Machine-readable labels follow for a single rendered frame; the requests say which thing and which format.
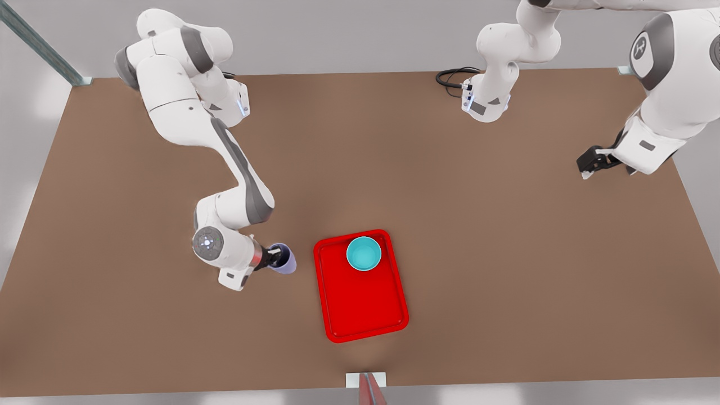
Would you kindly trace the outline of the lavender cup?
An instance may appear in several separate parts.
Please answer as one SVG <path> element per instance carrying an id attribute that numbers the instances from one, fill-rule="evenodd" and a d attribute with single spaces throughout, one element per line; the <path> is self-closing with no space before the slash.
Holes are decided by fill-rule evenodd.
<path id="1" fill-rule="evenodd" d="M 282 275 L 289 275 L 295 272 L 296 266 L 296 259 L 295 254 L 291 251 L 290 247 L 286 246 L 286 244 L 281 244 L 281 267 L 280 267 L 280 274 Z"/>

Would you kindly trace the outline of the teal bowl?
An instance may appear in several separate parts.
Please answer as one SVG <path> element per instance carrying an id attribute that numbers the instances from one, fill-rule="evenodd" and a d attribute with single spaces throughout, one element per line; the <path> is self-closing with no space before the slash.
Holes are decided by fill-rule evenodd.
<path id="1" fill-rule="evenodd" d="M 352 268 L 365 272 L 380 264 L 381 246 L 371 237 L 360 236 L 350 241 L 345 258 Z"/>

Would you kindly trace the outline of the red tray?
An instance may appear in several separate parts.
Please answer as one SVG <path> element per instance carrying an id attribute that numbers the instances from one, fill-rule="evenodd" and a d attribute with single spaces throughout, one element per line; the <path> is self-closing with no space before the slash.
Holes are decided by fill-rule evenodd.
<path id="1" fill-rule="evenodd" d="M 362 272 L 345 258 L 350 241 L 368 236 L 381 246 L 381 261 Z M 394 256 L 383 229 L 317 241 L 313 249 L 322 318 L 332 343 L 349 343 L 406 328 L 410 317 Z"/>

